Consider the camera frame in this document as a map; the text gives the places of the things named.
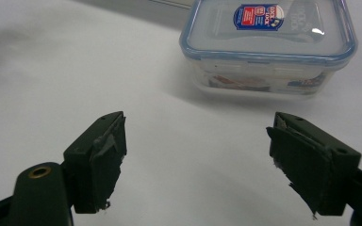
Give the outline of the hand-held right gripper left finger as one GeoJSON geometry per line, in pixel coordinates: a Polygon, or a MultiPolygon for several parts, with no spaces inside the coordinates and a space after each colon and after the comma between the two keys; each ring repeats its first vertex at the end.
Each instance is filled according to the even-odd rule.
{"type": "Polygon", "coordinates": [[[78,214],[95,214],[109,207],[108,199],[127,154],[122,111],[98,118],[64,152],[64,170],[71,182],[78,214]]]}

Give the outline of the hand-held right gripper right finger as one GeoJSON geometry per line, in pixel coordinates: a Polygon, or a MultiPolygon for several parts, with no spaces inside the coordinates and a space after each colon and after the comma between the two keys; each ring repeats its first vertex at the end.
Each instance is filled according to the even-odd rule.
{"type": "Polygon", "coordinates": [[[274,165],[310,210],[323,216],[342,215],[361,153],[311,122],[284,112],[275,114],[267,133],[274,165]]]}

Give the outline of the blue-rimmed clear container lid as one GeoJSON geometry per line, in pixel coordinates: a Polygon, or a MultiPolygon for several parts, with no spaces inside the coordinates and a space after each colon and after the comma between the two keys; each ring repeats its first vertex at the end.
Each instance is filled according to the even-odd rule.
{"type": "Polygon", "coordinates": [[[191,59],[344,65],[357,49],[345,0],[196,0],[180,36],[191,59]]]}

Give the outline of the clear plastic food container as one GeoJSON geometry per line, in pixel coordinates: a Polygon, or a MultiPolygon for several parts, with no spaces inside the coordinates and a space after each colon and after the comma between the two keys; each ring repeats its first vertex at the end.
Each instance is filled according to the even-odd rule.
{"type": "Polygon", "coordinates": [[[194,84],[205,93],[284,100],[316,96],[343,68],[221,59],[190,59],[189,64],[194,70],[194,84]]]}

